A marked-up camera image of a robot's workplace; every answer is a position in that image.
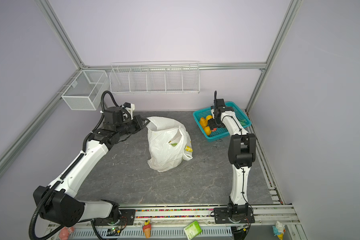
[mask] white mesh basket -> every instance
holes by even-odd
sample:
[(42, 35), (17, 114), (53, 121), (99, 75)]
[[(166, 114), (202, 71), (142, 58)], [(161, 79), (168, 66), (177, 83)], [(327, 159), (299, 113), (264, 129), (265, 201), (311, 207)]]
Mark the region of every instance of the white mesh basket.
[(200, 73), (195, 62), (164, 65), (112, 63), (111, 66), (110, 89), (115, 94), (200, 92)]
[(105, 71), (82, 70), (61, 97), (72, 110), (96, 110), (105, 90), (109, 90)]

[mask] pink toy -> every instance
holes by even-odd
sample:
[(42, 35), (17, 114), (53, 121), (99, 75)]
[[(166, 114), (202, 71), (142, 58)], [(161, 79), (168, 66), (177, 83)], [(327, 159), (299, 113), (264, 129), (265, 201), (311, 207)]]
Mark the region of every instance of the pink toy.
[(63, 227), (63, 228), (60, 230), (59, 238), (60, 238), (61, 240), (67, 240), (68, 237), (69, 237), (69, 235), (70, 235), (71, 233), (73, 233), (74, 230), (75, 230), (74, 227), (68, 227), (68, 228), (67, 228), (67, 227)]

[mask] white wall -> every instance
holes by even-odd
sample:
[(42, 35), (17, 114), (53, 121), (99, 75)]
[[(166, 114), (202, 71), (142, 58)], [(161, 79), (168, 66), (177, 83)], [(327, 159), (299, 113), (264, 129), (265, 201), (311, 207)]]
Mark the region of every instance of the white wall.
[(265, 62), (290, 0), (50, 0), (86, 65)]
[(200, 93), (114, 95), (118, 104), (134, 103), (136, 110), (199, 110), (213, 105), (213, 96), (244, 109), (260, 77), (259, 69), (202, 70)]
[[(99, 118), (98, 111), (72, 111), (61, 102), (0, 179), (0, 239), (29, 240), (29, 221), (36, 208), (33, 191), (64, 171)], [(39, 237), (48, 223), (38, 218)]]
[(360, 0), (305, 0), (250, 112), (308, 239), (360, 239)]
[(0, 155), (74, 71), (33, 0), (0, 1)]

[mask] teal plastic basket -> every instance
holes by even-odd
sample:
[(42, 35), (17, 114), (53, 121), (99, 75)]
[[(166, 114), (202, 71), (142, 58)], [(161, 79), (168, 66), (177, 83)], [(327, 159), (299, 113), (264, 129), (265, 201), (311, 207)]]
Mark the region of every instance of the teal plastic basket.
[[(241, 109), (235, 103), (226, 102), (225, 105), (228, 107), (232, 107), (235, 110), (237, 119), (240, 122), (245, 123), (245, 125), (243, 125), (244, 128), (249, 127), (252, 124), (251, 121), (249, 120), (249, 118), (245, 115), (245, 113), (243, 113), (243, 111), (241, 111)], [(208, 142), (213, 142), (213, 141), (216, 141), (217, 139), (229, 136), (228, 130), (224, 127), (218, 127), (215, 132), (212, 132), (211, 135), (207, 136), (206, 133), (204, 132), (203, 127), (200, 125), (199, 121), (200, 121), (200, 118), (206, 118), (208, 115), (211, 115), (211, 108), (204, 108), (204, 109), (193, 112), (193, 117), (195, 118), (195, 121), (196, 121), (197, 125), (199, 126), (200, 130), (206, 137), (206, 140)]]

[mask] white plastic bag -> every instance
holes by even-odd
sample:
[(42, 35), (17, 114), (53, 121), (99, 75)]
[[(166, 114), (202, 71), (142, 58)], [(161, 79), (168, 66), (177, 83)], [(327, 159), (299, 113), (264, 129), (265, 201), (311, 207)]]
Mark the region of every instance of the white plastic bag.
[(182, 123), (163, 117), (148, 117), (150, 168), (165, 172), (178, 166), (182, 159), (192, 159), (191, 138)]

